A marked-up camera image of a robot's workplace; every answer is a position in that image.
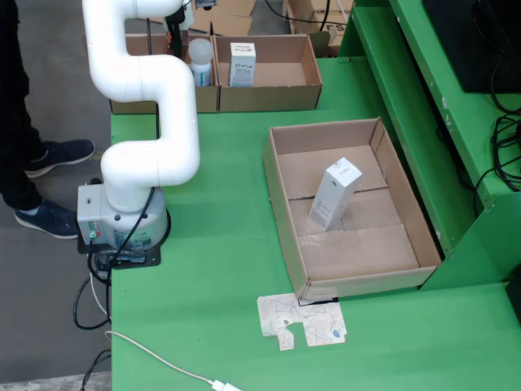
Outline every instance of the white bottle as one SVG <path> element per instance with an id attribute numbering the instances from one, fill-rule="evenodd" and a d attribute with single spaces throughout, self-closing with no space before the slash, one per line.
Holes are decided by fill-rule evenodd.
<path id="1" fill-rule="evenodd" d="M 195 86 L 211 86 L 213 58 L 212 43 L 203 38 L 194 39 L 188 46 L 188 55 L 191 59 L 190 67 L 194 73 Z"/>

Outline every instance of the black monitor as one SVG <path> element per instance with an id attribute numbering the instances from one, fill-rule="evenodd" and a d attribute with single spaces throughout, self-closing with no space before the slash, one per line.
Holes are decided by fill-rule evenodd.
<path id="1" fill-rule="evenodd" d="M 423 0 L 462 88 L 521 92 L 519 0 Z"/>

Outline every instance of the black pants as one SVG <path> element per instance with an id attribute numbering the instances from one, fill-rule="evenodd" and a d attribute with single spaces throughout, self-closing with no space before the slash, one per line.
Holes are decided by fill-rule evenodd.
<path id="1" fill-rule="evenodd" d="M 34 209 L 42 202 L 24 164 L 45 154 L 38 131 L 31 126 L 24 98 L 29 80 L 18 43 L 15 0 L 0 0 L 0 193 L 16 209 Z"/>

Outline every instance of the person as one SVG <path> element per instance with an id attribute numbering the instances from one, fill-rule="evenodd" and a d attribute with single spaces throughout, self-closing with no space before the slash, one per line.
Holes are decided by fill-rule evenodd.
<path id="1" fill-rule="evenodd" d="M 89 140 L 40 140 L 24 102 L 29 80 L 22 64 L 18 23 L 15 0 L 0 0 L 0 193 L 22 226 L 58 239 L 75 239 L 76 214 L 44 200 L 31 179 L 88 160 L 95 145 Z"/>

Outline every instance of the label sticker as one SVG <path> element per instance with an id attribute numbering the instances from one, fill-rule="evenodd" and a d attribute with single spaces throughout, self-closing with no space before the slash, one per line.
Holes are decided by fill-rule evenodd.
<path id="1" fill-rule="evenodd" d="M 128 232 L 114 231 L 114 237 L 116 239 L 116 246 L 119 248 L 123 242 L 127 239 Z M 135 231 L 129 242 L 125 246 L 126 248 L 141 248 L 152 243 L 152 233 L 150 229 Z"/>

